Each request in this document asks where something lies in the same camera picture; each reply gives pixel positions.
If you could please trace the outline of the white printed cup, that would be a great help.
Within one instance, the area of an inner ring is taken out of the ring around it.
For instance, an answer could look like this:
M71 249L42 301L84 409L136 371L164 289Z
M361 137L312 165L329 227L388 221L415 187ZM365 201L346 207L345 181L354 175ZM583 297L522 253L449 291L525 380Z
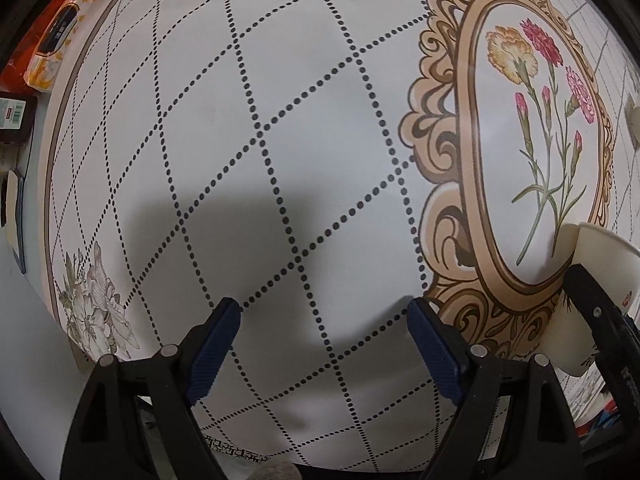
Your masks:
M605 228L582 222L563 283L576 292L600 288L626 313L639 297L639 248ZM589 325L567 292L560 293L540 350L556 368L573 377L585 374L596 358Z
M634 144L634 149L638 151L640 146L640 105L639 98L634 98L631 94L626 99L625 117L632 144Z

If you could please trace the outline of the patterned white tablecloth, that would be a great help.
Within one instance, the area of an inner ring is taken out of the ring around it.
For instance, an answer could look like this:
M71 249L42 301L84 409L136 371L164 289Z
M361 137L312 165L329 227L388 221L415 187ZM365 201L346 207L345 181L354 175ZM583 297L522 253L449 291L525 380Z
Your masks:
M589 0L93 0L44 128L44 298L140 359L231 297L215 450L421 470L454 406L408 302L536 350L565 228L639 238L638 94Z

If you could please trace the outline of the red plastic bag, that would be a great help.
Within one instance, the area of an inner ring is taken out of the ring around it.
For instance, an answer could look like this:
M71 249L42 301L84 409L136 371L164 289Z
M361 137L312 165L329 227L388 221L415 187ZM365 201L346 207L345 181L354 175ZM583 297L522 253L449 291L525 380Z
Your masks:
M32 96L36 90L24 81L24 73L35 52L36 47L44 36L48 25L52 22L58 9L66 0L47 0L47 6L30 25L17 47L9 57L9 61L1 72L1 90L11 93Z

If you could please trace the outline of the orange tissue box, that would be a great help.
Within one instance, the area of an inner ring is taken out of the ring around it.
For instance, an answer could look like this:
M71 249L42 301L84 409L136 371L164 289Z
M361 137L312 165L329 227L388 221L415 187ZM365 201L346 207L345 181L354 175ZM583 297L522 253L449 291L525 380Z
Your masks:
M23 79L30 88L51 92L80 23L96 0L64 0L29 58Z

